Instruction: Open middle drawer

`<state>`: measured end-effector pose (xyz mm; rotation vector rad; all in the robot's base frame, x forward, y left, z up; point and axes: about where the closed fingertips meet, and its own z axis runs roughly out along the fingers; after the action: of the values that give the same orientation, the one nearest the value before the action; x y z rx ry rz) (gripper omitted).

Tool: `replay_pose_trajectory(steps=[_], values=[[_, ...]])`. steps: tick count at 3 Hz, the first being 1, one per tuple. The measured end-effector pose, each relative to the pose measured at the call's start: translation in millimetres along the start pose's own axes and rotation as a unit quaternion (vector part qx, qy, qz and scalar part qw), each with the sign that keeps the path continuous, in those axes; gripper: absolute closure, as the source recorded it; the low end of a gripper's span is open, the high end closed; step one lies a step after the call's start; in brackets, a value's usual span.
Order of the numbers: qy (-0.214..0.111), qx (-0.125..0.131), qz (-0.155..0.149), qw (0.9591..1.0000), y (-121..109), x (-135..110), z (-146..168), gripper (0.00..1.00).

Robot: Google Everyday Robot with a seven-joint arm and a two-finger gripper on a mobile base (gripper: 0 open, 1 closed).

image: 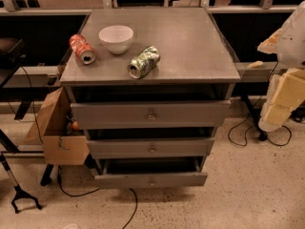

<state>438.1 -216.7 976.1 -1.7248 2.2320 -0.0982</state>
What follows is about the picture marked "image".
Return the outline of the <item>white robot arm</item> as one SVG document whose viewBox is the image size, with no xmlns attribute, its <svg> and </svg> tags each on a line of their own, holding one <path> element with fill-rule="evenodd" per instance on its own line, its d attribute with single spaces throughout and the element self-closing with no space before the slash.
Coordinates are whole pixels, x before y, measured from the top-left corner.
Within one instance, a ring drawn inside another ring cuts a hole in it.
<svg viewBox="0 0 305 229">
<path fill-rule="evenodd" d="M 273 132 L 305 101 L 305 1 L 257 50 L 275 53 L 277 61 L 288 68 L 281 76 L 271 77 L 258 121 L 261 130 Z"/>
</svg>

